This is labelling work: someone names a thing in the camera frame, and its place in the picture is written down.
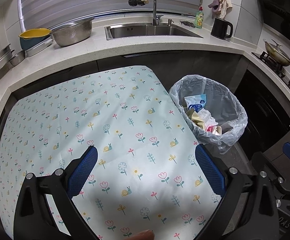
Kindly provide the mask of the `fingertip at bottom edge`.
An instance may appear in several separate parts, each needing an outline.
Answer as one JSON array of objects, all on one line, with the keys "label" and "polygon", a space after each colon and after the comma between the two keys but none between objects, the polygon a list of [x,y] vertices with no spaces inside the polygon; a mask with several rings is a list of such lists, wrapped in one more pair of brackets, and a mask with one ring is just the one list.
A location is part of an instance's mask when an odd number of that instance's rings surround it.
[{"label": "fingertip at bottom edge", "polygon": [[152,230],[139,232],[138,234],[129,238],[129,240],[154,240],[155,234]]}]

